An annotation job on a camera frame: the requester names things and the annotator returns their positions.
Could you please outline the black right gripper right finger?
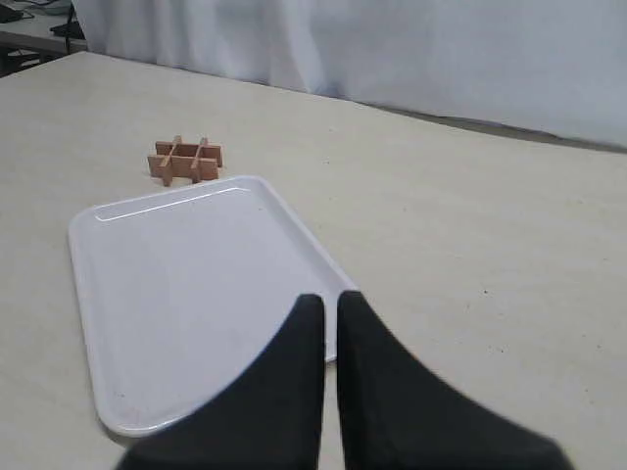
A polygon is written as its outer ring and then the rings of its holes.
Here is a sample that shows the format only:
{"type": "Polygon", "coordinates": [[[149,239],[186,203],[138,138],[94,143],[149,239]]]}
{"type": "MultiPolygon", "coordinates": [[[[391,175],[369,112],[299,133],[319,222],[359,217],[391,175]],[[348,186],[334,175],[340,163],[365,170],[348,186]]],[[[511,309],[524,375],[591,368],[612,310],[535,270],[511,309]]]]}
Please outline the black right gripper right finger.
{"type": "Polygon", "coordinates": [[[336,346],[347,468],[571,468],[555,441],[467,398],[431,372],[358,291],[338,299],[336,346]]]}

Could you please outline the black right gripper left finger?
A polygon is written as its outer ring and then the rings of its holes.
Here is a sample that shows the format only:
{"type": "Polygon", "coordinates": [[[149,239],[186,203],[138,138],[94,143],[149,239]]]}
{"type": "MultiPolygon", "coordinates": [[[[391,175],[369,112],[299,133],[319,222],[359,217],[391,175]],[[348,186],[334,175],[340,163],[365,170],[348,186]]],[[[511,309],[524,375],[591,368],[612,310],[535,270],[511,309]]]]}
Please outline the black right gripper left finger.
{"type": "Polygon", "coordinates": [[[120,469],[315,469],[324,398],[322,299],[300,296],[261,354],[216,397],[131,446],[120,469]]]}

